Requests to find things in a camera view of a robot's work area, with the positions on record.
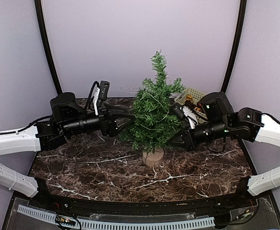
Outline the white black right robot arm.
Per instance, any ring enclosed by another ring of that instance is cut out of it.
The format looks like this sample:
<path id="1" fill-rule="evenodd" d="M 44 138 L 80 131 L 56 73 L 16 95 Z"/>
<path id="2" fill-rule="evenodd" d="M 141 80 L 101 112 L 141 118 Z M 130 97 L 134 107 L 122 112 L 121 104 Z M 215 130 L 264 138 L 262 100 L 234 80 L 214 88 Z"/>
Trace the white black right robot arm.
<path id="1" fill-rule="evenodd" d="M 230 137 L 250 142 L 268 143 L 280 147 L 280 121 L 270 114 L 245 107 L 238 112 L 224 92 L 212 92 L 199 100 L 207 122 L 182 128 L 170 140 L 170 145 L 194 150 L 200 143 Z M 280 166 L 259 175 L 240 179 L 231 204 L 241 208 L 249 196 L 280 187 Z"/>

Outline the small green christmas tree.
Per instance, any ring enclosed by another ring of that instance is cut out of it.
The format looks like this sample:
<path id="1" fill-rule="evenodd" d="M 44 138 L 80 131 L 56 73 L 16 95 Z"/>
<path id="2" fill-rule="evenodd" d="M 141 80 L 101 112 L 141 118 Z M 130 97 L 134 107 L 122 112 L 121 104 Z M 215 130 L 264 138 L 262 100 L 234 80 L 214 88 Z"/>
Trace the small green christmas tree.
<path id="1" fill-rule="evenodd" d="M 181 78 L 168 80 L 166 56 L 157 51 L 151 57 L 155 77 L 142 82 L 132 104 L 134 122 L 120 135 L 122 141 L 142 153 L 146 166 L 158 167 L 164 158 L 169 139 L 181 129 L 181 121 L 173 113 L 171 96 L 185 90 Z"/>

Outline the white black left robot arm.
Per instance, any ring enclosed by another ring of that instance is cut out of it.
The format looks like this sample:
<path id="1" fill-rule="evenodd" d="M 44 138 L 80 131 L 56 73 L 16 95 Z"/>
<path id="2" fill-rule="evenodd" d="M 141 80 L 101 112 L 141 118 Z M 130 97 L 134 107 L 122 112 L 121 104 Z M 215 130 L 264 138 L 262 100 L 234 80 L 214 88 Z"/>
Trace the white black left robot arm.
<path id="1" fill-rule="evenodd" d="M 117 106 L 103 105 L 105 100 L 105 96 L 98 97 L 96 111 L 89 113 L 77 103 L 74 93 L 59 94 L 50 101 L 51 115 L 38 118 L 21 129 L 0 132 L 0 156 L 55 150 L 72 136 L 97 130 L 104 136 L 117 136 L 134 121 L 135 116 Z M 23 175 L 2 163 L 0 185 L 35 198 L 44 209 L 54 205 L 54 198 L 49 195 L 43 179 Z"/>

